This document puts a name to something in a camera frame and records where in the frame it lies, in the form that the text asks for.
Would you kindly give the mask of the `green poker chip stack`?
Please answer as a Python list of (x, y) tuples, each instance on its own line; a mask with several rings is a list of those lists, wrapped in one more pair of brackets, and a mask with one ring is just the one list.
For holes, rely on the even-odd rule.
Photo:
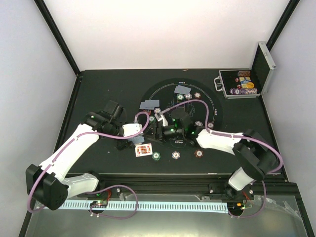
[(154, 152), (154, 153), (152, 154), (152, 159), (155, 160), (155, 161), (160, 160), (160, 159), (161, 159), (160, 153), (159, 153), (159, 152)]

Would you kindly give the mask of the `blue card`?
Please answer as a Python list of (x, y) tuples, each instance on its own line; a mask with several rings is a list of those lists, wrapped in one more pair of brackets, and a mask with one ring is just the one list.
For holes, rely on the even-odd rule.
[(191, 90), (192, 90), (192, 89), (189, 88), (189, 87), (185, 87), (185, 86), (182, 86), (182, 85), (178, 85), (178, 86), (175, 87), (174, 93), (186, 95), (186, 94), (190, 94)]
[(153, 110), (154, 108), (155, 105), (149, 102), (141, 102), (139, 107), (140, 110)]
[(145, 100), (145, 102), (153, 103), (155, 107), (160, 106), (160, 101), (159, 100)]

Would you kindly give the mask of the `blue poker chip stack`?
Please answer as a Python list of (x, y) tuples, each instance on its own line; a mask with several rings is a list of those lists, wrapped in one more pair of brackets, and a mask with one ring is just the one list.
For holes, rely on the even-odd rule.
[(180, 158), (180, 153), (177, 152), (177, 151), (174, 151), (174, 152), (172, 153), (172, 158), (173, 158), (173, 159), (179, 159), (179, 158)]

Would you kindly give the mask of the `king of hearts card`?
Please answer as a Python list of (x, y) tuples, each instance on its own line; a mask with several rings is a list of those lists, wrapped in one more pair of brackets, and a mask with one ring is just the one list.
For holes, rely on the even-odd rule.
[(151, 143), (141, 144), (135, 146), (135, 155), (136, 157), (143, 157), (153, 154), (153, 149)]

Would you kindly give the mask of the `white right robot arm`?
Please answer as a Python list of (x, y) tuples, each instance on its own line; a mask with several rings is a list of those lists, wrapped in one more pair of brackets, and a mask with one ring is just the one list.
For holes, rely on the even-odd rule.
[(206, 123), (192, 122), (189, 115), (180, 110), (172, 111), (172, 123), (164, 114), (155, 114), (145, 134), (149, 140), (166, 142), (182, 139), (201, 149), (214, 149), (232, 154), (240, 167), (230, 176), (224, 187), (225, 195), (235, 199), (242, 189), (254, 181), (263, 181), (267, 174), (279, 170), (281, 158), (270, 145), (261, 141), (261, 136), (250, 130), (247, 133), (227, 133), (210, 129)]

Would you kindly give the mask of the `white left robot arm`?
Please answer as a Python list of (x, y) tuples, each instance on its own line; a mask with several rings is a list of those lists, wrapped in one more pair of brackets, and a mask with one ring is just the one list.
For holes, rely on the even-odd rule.
[(93, 173), (73, 178), (66, 178), (66, 175), (82, 154), (101, 137), (127, 141), (143, 132), (143, 127), (136, 122), (131, 124), (131, 131), (126, 130), (116, 118), (104, 111), (87, 114), (54, 154), (40, 165), (31, 164), (26, 169), (28, 212), (36, 213), (45, 207), (56, 210), (68, 198), (82, 193), (91, 193), (95, 197), (105, 193), (105, 183)]

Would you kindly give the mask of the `red poker chip stack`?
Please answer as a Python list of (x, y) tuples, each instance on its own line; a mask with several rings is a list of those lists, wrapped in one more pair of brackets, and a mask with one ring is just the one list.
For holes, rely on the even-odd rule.
[(201, 150), (196, 150), (196, 151), (195, 151), (195, 157), (197, 157), (197, 158), (203, 157), (203, 151), (201, 151)]

